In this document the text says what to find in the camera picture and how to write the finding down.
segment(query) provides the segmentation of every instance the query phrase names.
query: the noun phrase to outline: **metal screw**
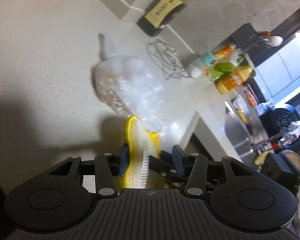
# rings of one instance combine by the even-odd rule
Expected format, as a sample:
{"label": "metal screw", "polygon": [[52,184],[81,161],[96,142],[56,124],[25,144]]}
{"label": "metal screw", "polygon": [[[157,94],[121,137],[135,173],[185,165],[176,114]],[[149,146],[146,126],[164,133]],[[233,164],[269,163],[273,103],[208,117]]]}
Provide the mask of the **metal screw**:
{"label": "metal screw", "polygon": [[191,187],[187,190],[188,194],[190,195],[195,195],[195,196],[199,196],[203,193],[202,189],[198,188],[198,187]]}
{"label": "metal screw", "polygon": [[103,196],[110,196],[114,193],[114,190],[110,187],[104,187],[101,190],[99,190],[99,193]]}

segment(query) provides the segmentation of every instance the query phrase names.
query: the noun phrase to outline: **mesh sponge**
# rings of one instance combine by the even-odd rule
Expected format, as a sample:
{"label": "mesh sponge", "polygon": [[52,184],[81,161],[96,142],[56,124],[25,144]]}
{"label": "mesh sponge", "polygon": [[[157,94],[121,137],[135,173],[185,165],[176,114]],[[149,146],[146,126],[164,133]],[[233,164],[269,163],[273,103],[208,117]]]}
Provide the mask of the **mesh sponge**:
{"label": "mesh sponge", "polygon": [[128,118],[123,128],[123,136],[129,148],[129,163],[120,179],[121,187],[150,187],[149,155],[158,157],[157,134],[145,131],[140,121],[133,115]]}

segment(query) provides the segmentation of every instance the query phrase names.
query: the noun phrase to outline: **clear plastic bag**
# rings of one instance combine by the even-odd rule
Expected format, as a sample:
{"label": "clear plastic bag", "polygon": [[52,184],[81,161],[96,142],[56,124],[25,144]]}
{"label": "clear plastic bag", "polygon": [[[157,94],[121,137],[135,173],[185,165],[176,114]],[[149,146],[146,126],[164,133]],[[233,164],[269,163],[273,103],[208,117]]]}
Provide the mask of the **clear plastic bag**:
{"label": "clear plastic bag", "polygon": [[[111,39],[104,36],[104,47],[114,48]],[[128,55],[111,55],[94,71],[95,86],[99,98],[113,110],[126,116],[135,115],[150,132],[162,128],[156,117],[164,96],[164,87],[150,73],[145,63]]]}

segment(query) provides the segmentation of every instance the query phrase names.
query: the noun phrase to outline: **metal wire trivet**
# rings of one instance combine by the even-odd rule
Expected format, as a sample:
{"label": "metal wire trivet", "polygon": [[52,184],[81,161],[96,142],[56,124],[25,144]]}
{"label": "metal wire trivet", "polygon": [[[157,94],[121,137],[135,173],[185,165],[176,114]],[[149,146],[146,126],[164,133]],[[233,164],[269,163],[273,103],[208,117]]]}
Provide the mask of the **metal wire trivet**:
{"label": "metal wire trivet", "polygon": [[188,64],[179,52],[167,43],[157,39],[146,46],[151,60],[162,70],[166,80],[170,78],[191,78]]}

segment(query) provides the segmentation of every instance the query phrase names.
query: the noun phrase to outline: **white countertop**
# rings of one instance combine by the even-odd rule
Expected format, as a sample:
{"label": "white countertop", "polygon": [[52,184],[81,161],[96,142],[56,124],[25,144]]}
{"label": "white countertop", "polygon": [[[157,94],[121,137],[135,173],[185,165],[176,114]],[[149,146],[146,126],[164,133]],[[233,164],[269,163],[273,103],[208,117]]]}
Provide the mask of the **white countertop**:
{"label": "white countertop", "polygon": [[217,139],[208,151],[237,157],[223,130],[224,101],[203,79],[165,80],[148,57],[147,37],[98,0],[0,0],[0,186],[5,193],[71,156],[114,152],[125,119],[99,101],[91,69],[100,62],[98,33],[122,54],[143,59],[165,87],[158,113],[161,149],[185,148],[199,117]]}

